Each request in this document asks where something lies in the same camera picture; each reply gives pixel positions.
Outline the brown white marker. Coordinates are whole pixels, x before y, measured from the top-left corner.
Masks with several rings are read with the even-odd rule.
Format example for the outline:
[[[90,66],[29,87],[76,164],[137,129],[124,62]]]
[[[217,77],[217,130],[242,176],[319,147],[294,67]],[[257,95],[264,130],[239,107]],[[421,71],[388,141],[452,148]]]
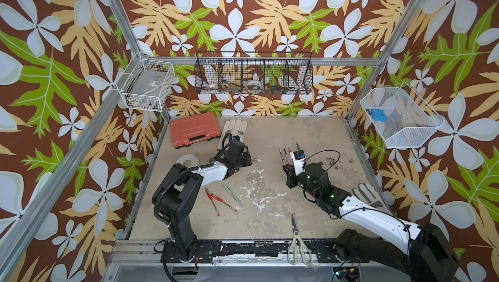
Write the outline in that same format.
[[[285,156],[283,155],[283,152],[282,152],[281,148],[279,148],[279,155],[280,155],[281,160],[283,162],[283,166],[286,166],[287,162],[286,162]]]

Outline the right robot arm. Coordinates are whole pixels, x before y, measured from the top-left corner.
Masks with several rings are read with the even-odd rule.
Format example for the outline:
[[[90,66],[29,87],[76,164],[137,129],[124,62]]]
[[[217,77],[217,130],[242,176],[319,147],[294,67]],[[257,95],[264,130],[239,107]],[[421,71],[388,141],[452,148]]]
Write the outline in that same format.
[[[306,200],[331,219],[353,222],[377,237],[347,229],[335,240],[335,253],[342,261],[369,259],[407,274],[412,281],[452,281],[459,259],[442,230],[401,220],[362,202],[330,183],[320,163],[297,169],[284,165],[289,188],[302,189]]]

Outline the pink pen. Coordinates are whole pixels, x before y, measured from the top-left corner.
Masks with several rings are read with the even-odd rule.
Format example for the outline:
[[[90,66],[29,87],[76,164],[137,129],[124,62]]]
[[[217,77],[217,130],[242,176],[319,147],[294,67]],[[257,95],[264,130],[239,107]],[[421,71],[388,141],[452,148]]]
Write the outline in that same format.
[[[285,148],[283,148],[283,154],[287,165],[292,166],[293,165],[292,159],[290,157],[289,152]]]

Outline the light green pen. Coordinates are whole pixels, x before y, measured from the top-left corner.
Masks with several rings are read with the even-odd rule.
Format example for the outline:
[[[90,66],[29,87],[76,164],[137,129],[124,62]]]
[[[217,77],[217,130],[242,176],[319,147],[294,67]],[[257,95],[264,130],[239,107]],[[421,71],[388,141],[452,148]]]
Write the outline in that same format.
[[[224,184],[223,188],[238,203],[238,205],[241,208],[244,207],[244,204],[242,203],[242,201],[239,200],[239,198],[237,197],[237,195],[234,193],[234,191],[232,191],[232,189],[230,187],[228,187],[226,184]]]

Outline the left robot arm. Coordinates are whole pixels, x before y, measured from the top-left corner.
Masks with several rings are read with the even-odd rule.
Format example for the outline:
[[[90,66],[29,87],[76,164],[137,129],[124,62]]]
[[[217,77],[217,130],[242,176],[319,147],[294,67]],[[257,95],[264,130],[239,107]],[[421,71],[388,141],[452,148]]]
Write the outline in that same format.
[[[170,231],[173,256],[191,260],[196,253],[197,236],[189,215],[200,189],[210,183],[226,180],[243,167],[252,165],[248,146],[231,140],[207,164],[192,166],[174,164],[152,197],[153,214]]]

